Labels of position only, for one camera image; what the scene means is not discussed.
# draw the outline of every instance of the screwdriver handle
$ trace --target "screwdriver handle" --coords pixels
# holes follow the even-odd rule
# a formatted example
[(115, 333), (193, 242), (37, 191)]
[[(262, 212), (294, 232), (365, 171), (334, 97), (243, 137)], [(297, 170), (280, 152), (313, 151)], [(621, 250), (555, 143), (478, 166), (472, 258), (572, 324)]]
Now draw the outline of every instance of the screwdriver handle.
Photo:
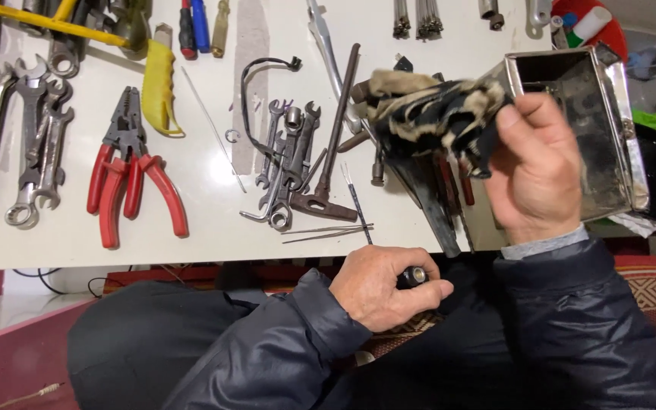
[(180, 28), (178, 43), (181, 46), (181, 53), (187, 60), (194, 60), (197, 53), (189, 0), (182, 0), (181, 2), (181, 18), (178, 20), (178, 27)]
[(227, 44), (227, 24), (230, 14), (229, 0), (219, 0), (219, 14), (214, 23), (214, 37), (211, 39), (211, 54), (216, 58), (224, 56), (224, 47)]
[(192, 14), (194, 14), (194, 38), (196, 49), (202, 54), (209, 52), (209, 26), (206, 23), (204, 2), (192, 0)]

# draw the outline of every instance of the red-handled pliers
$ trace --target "red-handled pliers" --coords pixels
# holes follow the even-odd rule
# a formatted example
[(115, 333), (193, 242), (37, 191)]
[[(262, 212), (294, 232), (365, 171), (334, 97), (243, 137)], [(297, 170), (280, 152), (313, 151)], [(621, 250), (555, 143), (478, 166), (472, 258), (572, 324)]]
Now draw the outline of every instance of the red-handled pliers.
[[(189, 234), (181, 197), (163, 171), (161, 157), (152, 157), (145, 152), (140, 108), (138, 89), (126, 87), (103, 138), (90, 178), (87, 211), (95, 214), (100, 210), (101, 239), (105, 248), (115, 248), (119, 244), (117, 220), (120, 205), (117, 197), (126, 175), (129, 176), (123, 209), (126, 218), (136, 215), (141, 201), (143, 173), (146, 172), (166, 200), (174, 235), (186, 237)], [(114, 150), (119, 150), (121, 156), (111, 162)]]

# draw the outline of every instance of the pink wall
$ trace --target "pink wall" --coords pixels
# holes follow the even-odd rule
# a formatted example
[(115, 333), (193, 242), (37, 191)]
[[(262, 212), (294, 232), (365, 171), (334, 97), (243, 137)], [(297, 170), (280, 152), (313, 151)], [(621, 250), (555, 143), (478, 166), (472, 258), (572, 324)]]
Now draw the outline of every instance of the pink wall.
[(55, 383), (55, 392), (6, 410), (77, 410), (66, 370), (66, 334), (92, 301), (44, 314), (0, 331), (0, 404)]

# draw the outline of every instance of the rusty t-handle tool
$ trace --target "rusty t-handle tool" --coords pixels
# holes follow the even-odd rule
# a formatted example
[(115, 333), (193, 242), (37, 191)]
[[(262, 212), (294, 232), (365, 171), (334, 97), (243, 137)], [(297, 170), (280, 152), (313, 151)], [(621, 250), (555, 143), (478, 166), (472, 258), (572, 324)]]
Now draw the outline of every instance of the rusty t-handle tool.
[(335, 112), (333, 131), (328, 142), (328, 155), (323, 165), (321, 179), (315, 186), (313, 195), (302, 195), (298, 192), (293, 193), (290, 205), (294, 210), (306, 211), (317, 214), (318, 216), (349, 220), (351, 222), (356, 222), (356, 219), (359, 217), (358, 212), (335, 203), (330, 203), (328, 199), (330, 194), (330, 177), (333, 173), (336, 149), (338, 148), (338, 143), (341, 141), (341, 132), (343, 131), (343, 114), (349, 104), (349, 95), (353, 78), (356, 76), (360, 47), (361, 45), (359, 43), (355, 43), (351, 48), (351, 56), (348, 58), (349, 65), (343, 77), (341, 99), (338, 100), (338, 110)]

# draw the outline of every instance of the gray sleeve cuff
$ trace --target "gray sleeve cuff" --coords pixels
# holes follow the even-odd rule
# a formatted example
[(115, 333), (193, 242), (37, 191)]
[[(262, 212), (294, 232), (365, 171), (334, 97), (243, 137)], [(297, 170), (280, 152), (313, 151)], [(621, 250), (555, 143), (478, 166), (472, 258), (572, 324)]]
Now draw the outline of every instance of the gray sleeve cuff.
[(525, 244), (513, 245), (511, 247), (500, 248), (503, 257), (507, 260), (520, 260), (526, 256), (537, 255), (543, 252), (567, 247), (589, 238), (586, 228), (582, 223), (575, 231), (569, 232), (560, 237), (542, 239), (540, 241), (528, 242)]

